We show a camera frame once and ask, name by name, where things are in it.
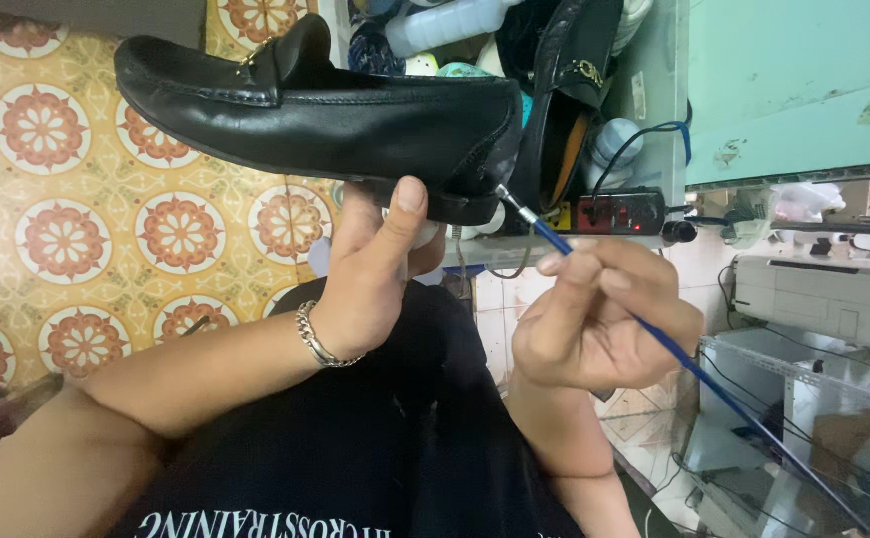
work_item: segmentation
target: metal shelf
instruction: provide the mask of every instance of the metal shelf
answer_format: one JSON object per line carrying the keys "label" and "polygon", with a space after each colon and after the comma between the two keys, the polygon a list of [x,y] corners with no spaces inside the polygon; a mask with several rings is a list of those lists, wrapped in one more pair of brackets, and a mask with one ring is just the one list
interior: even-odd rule
{"label": "metal shelf", "polygon": [[858,387],[848,381],[836,379],[823,373],[814,373],[805,367],[799,366],[799,364],[803,363],[782,361],[776,357],[752,351],[751,349],[744,349],[710,336],[702,336],[701,345],[705,348],[728,353],[731,357],[736,357],[764,370],[779,373],[787,378],[796,379],[814,387],[830,388],[847,393],[852,400],[870,408],[870,389]]}

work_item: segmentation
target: black leather loafer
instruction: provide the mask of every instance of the black leather loafer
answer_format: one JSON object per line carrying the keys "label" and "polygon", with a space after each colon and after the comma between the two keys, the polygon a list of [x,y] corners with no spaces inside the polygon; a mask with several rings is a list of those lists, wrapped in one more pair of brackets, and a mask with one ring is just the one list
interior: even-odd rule
{"label": "black leather loafer", "polygon": [[579,115],[601,121],[597,108],[623,6],[623,0],[561,0],[542,33],[535,54],[535,101],[509,183],[534,211],[551,197]]}
{"label": "black leather loafer", "polygon": [[381,206],[414,175],[431,220],[488,222],[518,149],[517,83],[363,75],[334,68],[329,47],[315,14],[242,63],[131,37],[116,52],[117,85],[154,126],[214,157],[363,182]]}

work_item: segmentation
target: hand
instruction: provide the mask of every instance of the hand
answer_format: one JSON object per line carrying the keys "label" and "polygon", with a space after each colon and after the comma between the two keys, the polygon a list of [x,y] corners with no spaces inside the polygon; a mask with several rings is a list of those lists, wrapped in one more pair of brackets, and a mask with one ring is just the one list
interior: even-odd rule
{"label": "hand", "polygon": [[657,383],[677,360],[632,313],[689,353],[697,345],[704,316],[678,298],[674,266],[643,245],[582,239],[567,258],[552,253],[537,269],[558,279],[514,331],[514,364],[530,381],[589,391]]}
{"label": "hand", "polygon": [[322,346],[340,360],[385,342],[402,312],[405,284],[438,267],[444,257],[444,225],[428,244],[411,250],[429,209],[426,187],[417,178],[399,181],[384,220],[357,184],[346,183],[344,189],[329,279],[309,314]]}

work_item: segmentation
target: black t-shirt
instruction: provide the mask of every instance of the black t-shirt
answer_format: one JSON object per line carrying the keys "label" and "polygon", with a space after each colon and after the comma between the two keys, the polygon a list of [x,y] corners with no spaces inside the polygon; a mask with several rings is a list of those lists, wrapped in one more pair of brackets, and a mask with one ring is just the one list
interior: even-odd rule
{"label": "black t-shirt", "polygon": [[384,345],[202,427],[111,536],[581,537],[485,363],[465,308],[410,282]]}

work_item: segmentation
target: plastic container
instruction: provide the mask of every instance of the plastic container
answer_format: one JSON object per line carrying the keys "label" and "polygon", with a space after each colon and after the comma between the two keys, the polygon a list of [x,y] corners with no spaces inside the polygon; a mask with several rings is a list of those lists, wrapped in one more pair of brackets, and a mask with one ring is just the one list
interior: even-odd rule
{"label": "plastic container", "polygon": [[407,57],[501,28],[508,8],[524,0],[455,0],[385,25],[385,36],[398,57]]}
{"label": "plastic container", "polygon": [[[637,124],[627,118],[614,118],[604,124],[595,140],[595,153],[592,155],[594,162],[588,169],[588,175],[585,178],[585,186],[588,190],[595,188],[598,178],[601,178],[604,169],[611,162],[611,158],[629,138],[640,130]],[[644,147],[644,137],[634,140],[624,153],[621,153],[618,162],[611,168],[611,173],[607,178],[604,178],[604,183],[601,184],[602,189],[618,186],[631,178],[634,173],[631,163],[641,152],[642,147]]]}

